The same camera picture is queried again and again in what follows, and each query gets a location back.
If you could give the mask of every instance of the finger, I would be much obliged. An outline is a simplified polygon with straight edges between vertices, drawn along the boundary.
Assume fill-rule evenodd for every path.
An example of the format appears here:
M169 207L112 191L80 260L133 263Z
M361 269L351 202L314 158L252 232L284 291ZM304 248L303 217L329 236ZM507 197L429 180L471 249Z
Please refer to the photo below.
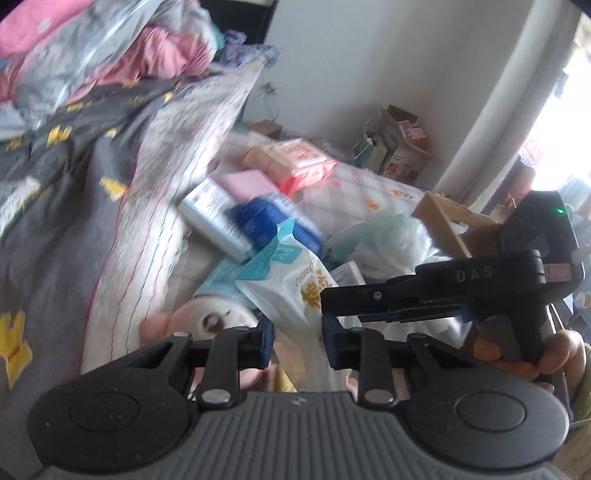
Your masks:
M587 356L581 335L572 330L561 330L548 342L546 352L538 362L538 369L549 375L562 367L572 398L583 379L586 364Z
M577 353L582 339L574 332L561 330L551 337L546 346L546 351L538 362L538 370L543 375L551 375Z
M505 362L504 360L495 360L494 362L491 362L491 365L513 374L516 377L523 378L528 382L534 381L540 375L540 372L535 365L528 362Z
M501 358L501 349L496 343L478 336L474 341L474 357L483 362L493 362Z
M539 387L542 387L544 390L549 391L550 393L554 393L554 385L551 383L536 382L535 384L538 385Z

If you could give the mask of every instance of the yellow star pattern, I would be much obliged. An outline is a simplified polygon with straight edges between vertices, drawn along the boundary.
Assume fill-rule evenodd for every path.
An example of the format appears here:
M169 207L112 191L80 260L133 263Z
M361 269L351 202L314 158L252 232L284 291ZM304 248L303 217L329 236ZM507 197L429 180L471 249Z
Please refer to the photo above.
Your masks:
M13 388L25 367L33 360L33 352L22 338L25 330L25 314L18 312L11 325L10 312L0 314L0 356L6 363L8 385Z

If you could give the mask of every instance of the stuffed toy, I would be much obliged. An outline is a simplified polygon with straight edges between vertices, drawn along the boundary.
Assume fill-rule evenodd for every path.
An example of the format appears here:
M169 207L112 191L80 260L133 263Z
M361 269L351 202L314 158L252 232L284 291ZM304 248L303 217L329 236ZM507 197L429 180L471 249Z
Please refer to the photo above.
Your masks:
M139 328L139 337L144 345L174 332L189 332L194 340L209 340L224 328L257 324L254 314L240 303L224 297L203 296L188 301L172 314L159 313L146 318ZM201 381L203 371L204 368L196 369L194 383ZM263 372L254 368L241 371L240 387L251 388Z

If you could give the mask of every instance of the folded clothes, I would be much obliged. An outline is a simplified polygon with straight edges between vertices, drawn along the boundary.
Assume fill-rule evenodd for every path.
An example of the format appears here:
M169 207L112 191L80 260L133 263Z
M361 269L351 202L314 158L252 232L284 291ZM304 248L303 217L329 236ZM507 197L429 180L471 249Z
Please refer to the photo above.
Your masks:
M277 63L281 49L272 45L244 45L246 35L243 32L228 30L226 32L226 46L220 52L219 62L225 67L239 67L247 61L257 57L263 57L267 63L267 68Z

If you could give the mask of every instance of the plastic bag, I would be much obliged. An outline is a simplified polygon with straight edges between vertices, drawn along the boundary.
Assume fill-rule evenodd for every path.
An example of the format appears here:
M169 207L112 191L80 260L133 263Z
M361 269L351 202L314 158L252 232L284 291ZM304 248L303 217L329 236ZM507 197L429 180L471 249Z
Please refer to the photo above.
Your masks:
M389 209L334 234L324 245L330 269L354 260L369 283L411 275L430 254L431 238L423 223Z
M293 219L279 225L277 236L237 276L236 286L279 330L275 353L296 389L344 390L346 372L331 369L322 340L320 292L337 284L293 237L293 226ZM345 328L360 325L356 317L340 321Z

